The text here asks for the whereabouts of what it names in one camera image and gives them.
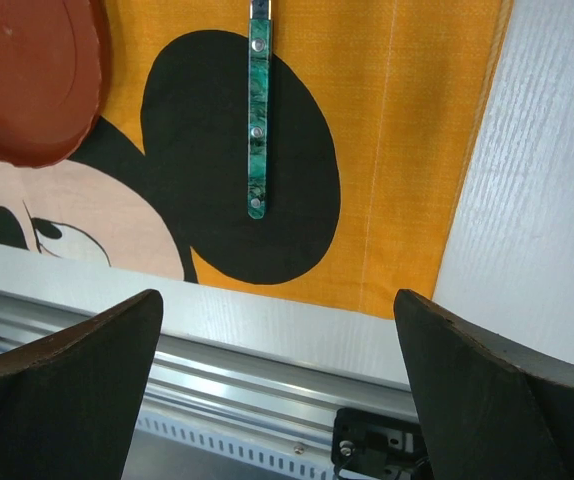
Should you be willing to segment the yellow cartoon print placemat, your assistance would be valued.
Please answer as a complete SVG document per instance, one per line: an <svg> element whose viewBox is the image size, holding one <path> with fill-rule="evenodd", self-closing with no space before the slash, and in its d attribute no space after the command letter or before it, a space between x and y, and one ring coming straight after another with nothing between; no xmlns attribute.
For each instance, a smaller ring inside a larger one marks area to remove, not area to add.
<svg viewBox="0 0 574 480"><path fill-rule="evenodd" d="M108 95L67 158L0 161L0 245L361 312L435 289L509 1L271 1L247 212L250 1L101 1Z"/></svg>

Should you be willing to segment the red round plate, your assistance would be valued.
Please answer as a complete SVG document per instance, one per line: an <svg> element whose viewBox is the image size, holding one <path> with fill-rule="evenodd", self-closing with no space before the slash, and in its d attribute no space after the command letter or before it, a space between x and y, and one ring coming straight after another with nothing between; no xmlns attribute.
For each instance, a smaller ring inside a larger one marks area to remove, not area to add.
<svg viewBox="0 0 574 480"><path fill-rule="evenodd" d="M53 165L106 101L111 40L101 1L0 1L0 161Z"/></svg>

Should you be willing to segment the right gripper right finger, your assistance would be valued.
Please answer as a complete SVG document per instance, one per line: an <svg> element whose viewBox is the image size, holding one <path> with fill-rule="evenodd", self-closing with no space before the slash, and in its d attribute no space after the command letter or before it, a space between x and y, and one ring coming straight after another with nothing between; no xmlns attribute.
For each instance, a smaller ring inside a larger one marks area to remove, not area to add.
<svg viewBox="0 0 574 480"><path fill-rule="evenodd" d="M401 290L399 344L437 479L574 479L574 364Z"/></svg>

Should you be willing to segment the spoon with green handle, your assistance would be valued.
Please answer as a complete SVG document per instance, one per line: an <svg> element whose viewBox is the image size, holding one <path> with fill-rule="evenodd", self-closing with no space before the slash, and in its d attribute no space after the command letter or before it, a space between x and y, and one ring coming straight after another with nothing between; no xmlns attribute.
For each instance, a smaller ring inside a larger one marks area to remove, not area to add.
<svg viewBox="0 0 574 480"><path fill-rule="evenodd" d="M247 212L262 219L267 202L272 20L270 0L251 0L248 22Z"/></svg>

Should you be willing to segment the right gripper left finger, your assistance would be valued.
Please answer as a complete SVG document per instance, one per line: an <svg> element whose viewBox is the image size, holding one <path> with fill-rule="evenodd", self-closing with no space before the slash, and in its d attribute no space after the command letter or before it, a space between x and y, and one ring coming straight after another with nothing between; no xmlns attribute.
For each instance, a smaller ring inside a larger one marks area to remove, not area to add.
<svg viewBox="0 0 574 480"><path fill-rule="evenodd" d="M0 479L120 478L162 317L145 290L0 354Z"/></svg>

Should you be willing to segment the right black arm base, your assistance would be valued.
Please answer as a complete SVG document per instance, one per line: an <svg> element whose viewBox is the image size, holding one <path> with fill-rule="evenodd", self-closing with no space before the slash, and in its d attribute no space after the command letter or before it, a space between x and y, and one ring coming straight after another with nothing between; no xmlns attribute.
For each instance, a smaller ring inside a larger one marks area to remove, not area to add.
<svg viewBox="0 0 574 480"><path fill-rule="evenodd" d="M335 479L432 479L420 426L361 410L337 411L331 461Z"/></svg>

